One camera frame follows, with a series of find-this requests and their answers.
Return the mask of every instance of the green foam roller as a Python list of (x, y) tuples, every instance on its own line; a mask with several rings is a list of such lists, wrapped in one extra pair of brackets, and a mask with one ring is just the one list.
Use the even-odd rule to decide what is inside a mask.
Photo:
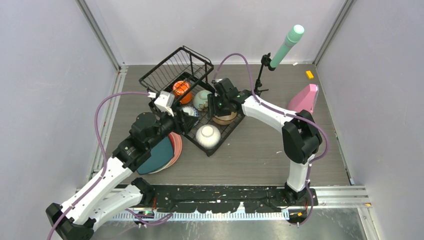
[(284, 42), (279, 47), (277, 53), (272, 58), (271, 63), (269, 64), (272, 68), (276, 68), (283, 58), (287, 55), (287, 53), (292, 49), (294, 45), (296, 45), (302, 38), (305, 32), (305, 28), (302, 25), (295, 25), (285, 37)]

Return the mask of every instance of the blue and white plate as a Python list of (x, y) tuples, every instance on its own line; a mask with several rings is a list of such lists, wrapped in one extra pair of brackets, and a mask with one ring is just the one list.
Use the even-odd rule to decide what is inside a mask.
[(190, 116), (197, 117), (197, 121), (196, 121), (196, 123), (194, 124), (194, 126), (196, 126), (197, 124), (199, 124), (199, 121), (200, 121), (200, 118), (199, 118), (199, 111), (198, 111), (195, 107), (192, 107), (192, 106), (183, 106), (183, 107), (182, 107), (182, 110), (183, 110), (185, 113), (188, 113), (188, 115), (190, 115)]

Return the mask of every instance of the yellow block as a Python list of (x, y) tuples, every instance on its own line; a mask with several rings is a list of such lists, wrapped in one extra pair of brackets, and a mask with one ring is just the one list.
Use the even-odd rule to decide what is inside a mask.
[(306, 76), (309, 80), (314, 79), (314, 75), (312, 74), (311, 71), (306, 71)]

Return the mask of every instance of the ceramic bowl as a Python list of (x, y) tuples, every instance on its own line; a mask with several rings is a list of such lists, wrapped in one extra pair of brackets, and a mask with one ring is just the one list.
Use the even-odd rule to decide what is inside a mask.
[(208, 94), (211, 94), (212, 92), (208, 90), (201, 90), (199, 91), (196, 96), (194, 96), (193, 99), (193, 105), (194, 107), (202, 112), (207, 112), (209, 110), (208, 106)]
[(237, 112), (233, 111), (230, 115), (226, 116), (214, 116), (212, 120), (219, 125), (228, 125), (234, 122), (234, 119), (237, 117)]
[(205, 149), (213, 149), (220, 139), (220, 130), (213, 125), (203, 125), (196, 132), (197, 142)]
[(181, 109), (183, 112), (187, 113), (188, 115), (197, 117), (197, 122), (194, 124), (194, 126), (199, 124), (199, 121), (200, 121), (199, 111), (196, 108), (192, 106), (183, 106)]
[[(177, 99), (181, 95), (185, 94), (190, 89), (190, 84), (187, 81), (177, 81), (172, 86), (173, 94)], [(188, 92), (181, 100), (180, 103), (188, 104), (192, 100), (192, 92)]]

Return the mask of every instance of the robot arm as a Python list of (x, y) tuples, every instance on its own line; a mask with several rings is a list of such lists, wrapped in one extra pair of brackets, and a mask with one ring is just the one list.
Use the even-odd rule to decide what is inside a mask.
[(305, 182), (309, 161), (315, 157), (323, 140), (315, 127), (279, 114), (268, 107), (314, 122), (311, 113), (306, 110), (298, 113), (283, 109), (257, 97), (259, 103), (249, 90), (238, 91), (228, 78), (215, 82), (214, 87), (216, 93), (208, 95), (209, 114), (225, 116), (231, 112), (242, 112), (247, 117), (258, 119), (282, 134), (284, 152), (291, 160), (289, 176), (285, 184), (286, 197), (292, 203), (300, 199), (306, 193)]

